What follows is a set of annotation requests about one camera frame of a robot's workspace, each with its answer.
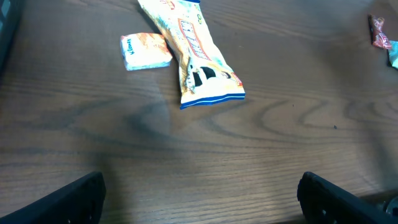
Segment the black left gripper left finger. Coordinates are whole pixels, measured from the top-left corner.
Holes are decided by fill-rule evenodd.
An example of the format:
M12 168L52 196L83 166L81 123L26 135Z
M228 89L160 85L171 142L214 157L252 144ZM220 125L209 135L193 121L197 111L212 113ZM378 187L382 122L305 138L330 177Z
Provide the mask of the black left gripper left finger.
M91 172L34 203L1 218L14 223L99 223L106 187L101 172Z

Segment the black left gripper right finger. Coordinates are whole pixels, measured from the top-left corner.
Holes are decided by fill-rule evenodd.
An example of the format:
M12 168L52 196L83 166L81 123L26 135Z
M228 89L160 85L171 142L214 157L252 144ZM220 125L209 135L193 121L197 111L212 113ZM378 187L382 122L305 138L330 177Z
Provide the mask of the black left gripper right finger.
M397 223L397 217L358 198L339 186L305 172L297 199L308 223Z

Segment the orange white snack packet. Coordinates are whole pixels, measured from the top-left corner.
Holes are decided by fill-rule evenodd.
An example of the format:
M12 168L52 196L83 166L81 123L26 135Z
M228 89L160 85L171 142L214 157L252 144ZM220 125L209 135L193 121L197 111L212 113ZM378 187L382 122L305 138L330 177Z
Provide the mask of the orange white snack packet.
M120 47L127 71L168 67L173 59L160 34L141 32L122 35Z

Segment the yellow white wipes packet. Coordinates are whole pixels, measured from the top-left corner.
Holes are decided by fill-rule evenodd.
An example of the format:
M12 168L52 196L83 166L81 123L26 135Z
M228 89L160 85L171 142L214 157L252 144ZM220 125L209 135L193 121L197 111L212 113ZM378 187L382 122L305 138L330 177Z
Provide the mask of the yellow white wipes packet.
M178 60L181 109L245 98L242 81L213 42L199 1L139 0L139 5Z

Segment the mint green wipes pack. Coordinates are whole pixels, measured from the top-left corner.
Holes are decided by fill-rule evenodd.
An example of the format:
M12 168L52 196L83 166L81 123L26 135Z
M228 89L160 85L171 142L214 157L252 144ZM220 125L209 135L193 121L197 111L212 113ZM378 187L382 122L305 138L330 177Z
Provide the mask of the mint green wipes pack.
M390 41L392 48L388 50L389 63L392 67L398 69L398 41Z

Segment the red chocolate bar wrapper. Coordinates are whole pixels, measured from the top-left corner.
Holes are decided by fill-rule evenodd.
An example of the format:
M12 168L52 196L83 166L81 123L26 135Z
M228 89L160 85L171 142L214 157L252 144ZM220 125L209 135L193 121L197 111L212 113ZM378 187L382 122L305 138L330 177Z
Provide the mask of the red chocolate bar wrapper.
M372 45L382 49L392 49L390 40L382 31L385 19L383 17L377 17L370 14L368 15L368 20L370 25L370 31L372 34Z

